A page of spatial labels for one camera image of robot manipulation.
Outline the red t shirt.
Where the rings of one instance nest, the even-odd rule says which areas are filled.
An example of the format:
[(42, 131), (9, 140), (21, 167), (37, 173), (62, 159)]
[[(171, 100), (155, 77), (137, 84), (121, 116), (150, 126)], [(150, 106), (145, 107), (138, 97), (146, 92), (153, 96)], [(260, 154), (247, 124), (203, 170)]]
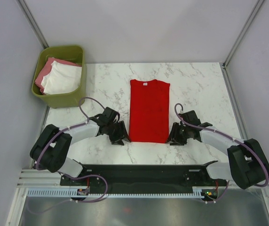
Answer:
[(133, 142), (164, 144), (169, 135), (170, 84), (130, 81), (129, 135)]

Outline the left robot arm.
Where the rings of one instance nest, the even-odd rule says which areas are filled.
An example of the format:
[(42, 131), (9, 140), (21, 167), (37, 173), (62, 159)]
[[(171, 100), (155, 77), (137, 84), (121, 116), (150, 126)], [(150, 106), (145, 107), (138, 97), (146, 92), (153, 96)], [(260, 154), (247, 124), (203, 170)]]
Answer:
[(72, 144), (81, 140), (107, 135), (111, 144), (124, 145), (130, 142), (125, 123), (120, 114), (106, 107), (104, 111), (89, 117), (86, 122), (59, 128), (47, 125), (30, 151), (30, 157), (36, 161), (37, 170), (48, 170), (68, 175), (77, 185), (87, 181), (87, 173), (81, 163), (67, 157)]

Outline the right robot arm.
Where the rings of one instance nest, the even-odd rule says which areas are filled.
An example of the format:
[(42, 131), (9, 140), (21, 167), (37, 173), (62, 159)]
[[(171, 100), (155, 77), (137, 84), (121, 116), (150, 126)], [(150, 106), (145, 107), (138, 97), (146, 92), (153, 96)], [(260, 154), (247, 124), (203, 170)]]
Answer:
[(214, 127), (201, 123), (195, 111), (176, 113), (180, 122), (173, 123), (167, 143), (185, 145), (188, 139), (214, 147), (228, 157), (228, 162), (214, 161), (199, 174), (200, 182), (211, 185), (216, 179), (230, 180), (242, 188), (266, 187), (269, 183), (269, 163), (260, 143), (251, 138), (232, 137)]

